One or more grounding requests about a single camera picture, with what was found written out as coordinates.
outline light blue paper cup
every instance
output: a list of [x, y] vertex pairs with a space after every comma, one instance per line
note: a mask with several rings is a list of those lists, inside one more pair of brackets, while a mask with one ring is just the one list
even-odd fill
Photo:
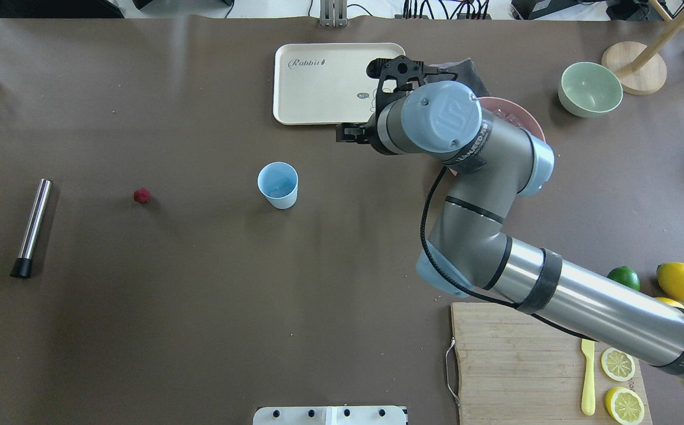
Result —
[[271, 162], [258, 173], [258, 189], [271, 205], [288, 209], [297, 201], [297, 171], [286, 162]]

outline pink bowl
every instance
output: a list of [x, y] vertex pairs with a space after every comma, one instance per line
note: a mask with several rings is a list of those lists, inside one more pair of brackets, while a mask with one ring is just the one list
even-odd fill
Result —
[[[507, 115], [513, 114], [517, 116], [521, 127], [528, 130], [532, 135], [547, 142], [547, 140], [544, 138], [542, 127], [539, 126], [536, 118], [534, 118], [529, 111], [525, 110], [521, 105], [510, 102], [507, 99], [502, 99], [501, 97], [479, 97], [479, 103], [481, 104], [481, 107], [489, 110], [492, 113], [495, 113], [496, 110], [501, 110]], [[513, 123], [507, 119], [505, 119], [505, 121], [517, 126], [517, 123]]]

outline raspberry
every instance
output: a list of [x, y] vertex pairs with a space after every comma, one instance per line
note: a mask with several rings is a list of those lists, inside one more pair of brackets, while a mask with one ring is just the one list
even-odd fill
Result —
[[147, 204], [151, 200], [151, 192], [146, 188], [140, 188], [135, 191], [132, 198], [134, 198], [135, 202], [138, 204]]

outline ur logo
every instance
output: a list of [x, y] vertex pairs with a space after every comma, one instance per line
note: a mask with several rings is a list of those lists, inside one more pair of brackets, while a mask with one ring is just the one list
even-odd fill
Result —
[[460, 131], [465, 127], [468, 113], [463, 103], [457, 100], [450, 100], [442, 106], [441, 110], [437, 111], [437, 116], [438, 126]]

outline wooden cutting board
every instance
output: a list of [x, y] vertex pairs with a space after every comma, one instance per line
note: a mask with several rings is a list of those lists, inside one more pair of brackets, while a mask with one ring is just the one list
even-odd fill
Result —
[[652, 425], [644, 380], [636, 362], [629, 382], [609, 379], [596, 344], [595, 414], [581, 412], [585, 358], [581, 340], [508, 307], [479, 302], [452, 304], [463, 425], [586, 425], [617, 422], [604, 408], [612, 387], [628, 387], [644, 401], [642, 425]]

